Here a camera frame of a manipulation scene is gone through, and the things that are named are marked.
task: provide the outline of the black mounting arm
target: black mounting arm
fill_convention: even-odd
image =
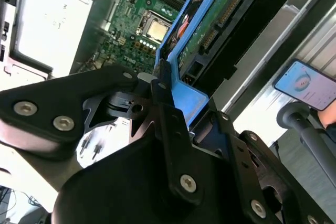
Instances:
[[[2,143],[55,161],[94,127],[131,119],[131,144],[66,182],[54,224],[332,223],[262,140],[238,136],[227,115],[209,110],[192,144],[169,63],[156,74],[147,83],[112,66],[0,92]]]

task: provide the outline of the silver screw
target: silver screw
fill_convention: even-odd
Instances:
[[[257,216],[265,219],[266,218],[266,210],[264,209],[264,207],[262,206],[262,204],[257,201],[257,200],[252,200],[251,201],[251,207],[253,212],[255,212],[257,214]]]
[[[308,219],[309,224],[319,224],[317,220],[315,220],[315,218],[311,215],[308,215],[307,219]]]
[[[180,178],[181,186],[188,192],[194,193],[196,191],[196,182],[192,176],[184,174]]]
[[[123,75],[124,75],[126,78],[128,78],[128,79],[132,79],[132,76],[131,76],[130,73],[124,72]]]
[[[250,137],[251,137],[254,141],[257,141],[257,140],[258,140],[258,138],[257,138],[257,136],[256,136],[255,134],[250,133]]]
[[[71,131],[75,127],[75,122],[68,116],[60,115],[54,119],[53,125],[59,131]]]
[[[222,118],[226,121],[229,120],[229,118],[225,114],[222,114]]]
[[[162,84],[162,83],[159,83],[159,86],[160,86],[161,88],[163,88],[163,89],[166,89],[166,86],[165,86],[164,84]]]
[[[37,107],[31,102],[18,102],[14,105],[14,111],[19,115],[30,116],[37,112]]]

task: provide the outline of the smartphone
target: smartphone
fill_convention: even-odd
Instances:
[[[300,60],[294,60],[273,87],[320,111],[336,98],[336,81]]]

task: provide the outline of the green circuit board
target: green circuit board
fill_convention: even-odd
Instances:
[[[212,39],[216,36],[216,31],[210,29],[213,22],[217,21],[223,23],[227,21],[229,15],[238,5],[239,1],[240,0],[214,0],[202,22],[200,22],[187,45],[178,56],[179,70],[181,70],[184,65],[189,64],[188,61],[190,60],[190,57],[192,57],[193,53],[198,50],[201,45],[207,47],[212,42]],[[220,14],[224,6],[226,6],[227,11]]]
[[[152,73],[155,51],[177,15],[158,0],[120,0],[95,61],[80,71],[118,63],[137,73]]]

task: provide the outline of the metal panel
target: metal panel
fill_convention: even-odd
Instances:
[[[325,14],[324,18],[285,64],[292,58],[298,58],[335,78],[335,34],[336,4]],[[283,67],[268,81],[234,123],[237,131],[252,130],[260,135],[268,146],[286,131],[279,127],[276,122],[279,109],[285,104],[294,101],[289,96],[276,91],[271,85]]]
[[[68,75],[75,58],[85,61],[93,55],[111,5],[111,0],[20,0],[11,58],[52,70],[54,77]],[[10,71],[13,63],[6,62]]]

